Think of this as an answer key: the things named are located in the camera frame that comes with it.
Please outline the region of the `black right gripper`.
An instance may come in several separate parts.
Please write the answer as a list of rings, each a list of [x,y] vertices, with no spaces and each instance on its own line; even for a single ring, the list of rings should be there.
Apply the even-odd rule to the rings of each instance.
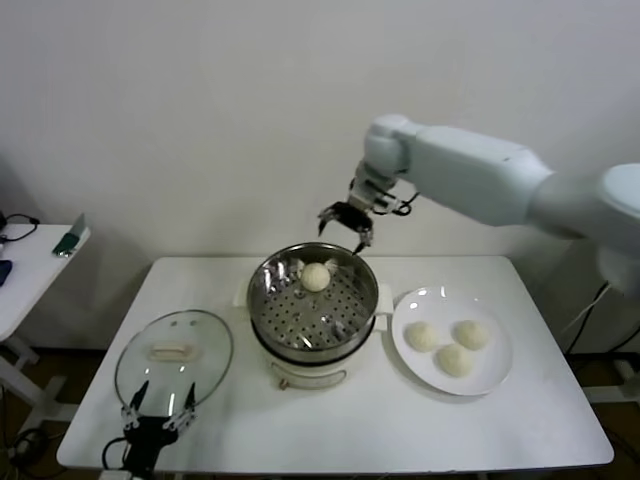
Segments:
[[[346,198],[319,213],[318,234],[322,235],[330,222],[337,221],[357,232],[358,244],[352,254],[360,254],[373,242],[373,220],[370,215],[375,210],[388,213],[395,206],[395,196],[390,193],[394,186],[394,178],[381,174],[366,163],[359,163],[349,183]]]

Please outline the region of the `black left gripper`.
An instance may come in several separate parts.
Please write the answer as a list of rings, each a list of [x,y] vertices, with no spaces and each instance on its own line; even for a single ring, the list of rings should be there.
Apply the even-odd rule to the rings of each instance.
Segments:
[[[149,381],[146,380],[134,393],[128,405],[121,409],[124,433],[130,445],[123,468],[130,473],[153,473],[161,451],[178,440],[195,420],[195,383],[186,395],[183,409],[168,417],[141,417],[139,408],[144,400]]]

